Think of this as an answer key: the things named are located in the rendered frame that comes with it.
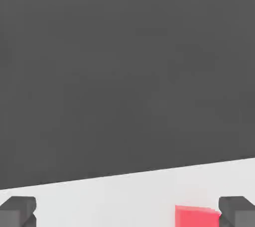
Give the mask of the small red cube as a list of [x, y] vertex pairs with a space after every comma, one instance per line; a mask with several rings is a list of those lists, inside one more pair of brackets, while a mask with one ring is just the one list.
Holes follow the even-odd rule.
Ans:
[[211, 208], [175, 206], [175, 227], [219, 227], [219, 217]]

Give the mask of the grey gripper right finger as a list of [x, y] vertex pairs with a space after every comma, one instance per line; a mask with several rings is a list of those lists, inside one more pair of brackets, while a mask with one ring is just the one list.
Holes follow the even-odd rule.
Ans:
[[245, 197], [220, 197], [219, 209], [219, 227], [255, 227], [255, 205]]

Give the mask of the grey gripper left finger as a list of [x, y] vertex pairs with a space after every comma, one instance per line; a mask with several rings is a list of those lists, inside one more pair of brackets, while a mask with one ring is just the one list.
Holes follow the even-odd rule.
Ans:
[[12, 196], [0, 205], [0, 227], [36, 227], [35, 197]]

